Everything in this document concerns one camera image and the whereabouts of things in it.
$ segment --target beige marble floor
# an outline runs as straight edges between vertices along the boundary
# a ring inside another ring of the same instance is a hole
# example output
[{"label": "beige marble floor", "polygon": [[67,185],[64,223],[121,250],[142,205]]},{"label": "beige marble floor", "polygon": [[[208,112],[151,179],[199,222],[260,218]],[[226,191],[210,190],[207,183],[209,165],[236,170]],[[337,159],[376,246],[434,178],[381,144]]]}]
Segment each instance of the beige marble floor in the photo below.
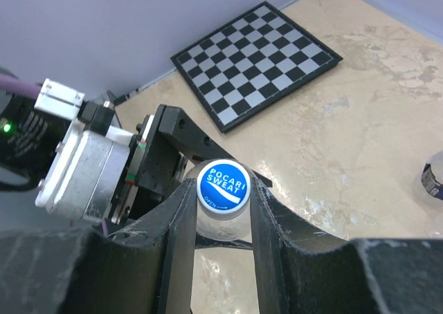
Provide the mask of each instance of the beige marble floor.
[{"label": "beige marble floor", "polygon": [[[345,239],[427,236],[435,212],[417,204],[411,186],[443,148],[443,48],[360,0],[300,0],[284,12],[344,60],[226,135],[175,73],[118,107],[125,128],[159,104],[183,107],[324,230]],[[258,313],[252,254],[196,251],[192,308]]]}]

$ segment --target white connector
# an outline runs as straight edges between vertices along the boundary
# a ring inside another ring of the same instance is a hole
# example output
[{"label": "white connector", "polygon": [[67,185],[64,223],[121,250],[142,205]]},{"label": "white connector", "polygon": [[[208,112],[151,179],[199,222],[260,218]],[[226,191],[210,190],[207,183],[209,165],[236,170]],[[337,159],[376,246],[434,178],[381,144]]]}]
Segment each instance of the white connector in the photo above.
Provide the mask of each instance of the white connector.
[{"label": "white connector", "polygon": [[83,93],[46,79],[34,107],[60,118],[74,120],[77,118],[83,100]]}]

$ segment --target blue bottle cap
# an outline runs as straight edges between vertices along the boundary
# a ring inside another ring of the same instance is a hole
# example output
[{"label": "blue bottle cap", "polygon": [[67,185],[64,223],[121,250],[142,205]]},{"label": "blue bottle cap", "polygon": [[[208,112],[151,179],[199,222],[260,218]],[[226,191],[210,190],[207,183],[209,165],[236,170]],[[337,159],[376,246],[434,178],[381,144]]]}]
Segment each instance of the blue bottle cap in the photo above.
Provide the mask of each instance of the blue bottle cap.
[{"label": "blue bottle cap", "polygon": [[226,221],[240,215],[251,195],[251,178],[234,160],[214,160],[197,177],[197,197],[202,210]]}]

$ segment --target bottle label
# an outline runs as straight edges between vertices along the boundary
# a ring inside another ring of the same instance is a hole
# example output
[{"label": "bottle label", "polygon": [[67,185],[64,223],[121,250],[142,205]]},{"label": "bottle label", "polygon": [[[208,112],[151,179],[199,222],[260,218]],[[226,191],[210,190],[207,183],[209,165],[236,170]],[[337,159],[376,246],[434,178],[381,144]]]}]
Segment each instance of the bottle label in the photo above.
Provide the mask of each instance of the bottle label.
[{"label": "bottle label", "polygon": [[435,198],[443,200],[443,185],[440,184],[432,172],[431,164],[426,164],[422,173],[422,185],[425,190]]},{"label": "bottle label", "polygon": [[201,199],[215,210],[231,210],[244,204],[250,186],[249,175],[235,163],[213,165],[197,184]]}]

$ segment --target checkered board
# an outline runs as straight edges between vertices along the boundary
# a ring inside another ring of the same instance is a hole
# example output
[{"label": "checkered board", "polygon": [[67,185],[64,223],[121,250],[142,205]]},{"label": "checkered board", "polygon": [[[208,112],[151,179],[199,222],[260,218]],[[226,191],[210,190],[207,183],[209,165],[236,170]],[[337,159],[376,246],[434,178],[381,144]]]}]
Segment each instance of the checkered board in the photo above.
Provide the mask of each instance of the checkered board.
[{"label": "checkered board", "polygon": [[267,2],[171,58],[222,133],[342,59]]}]

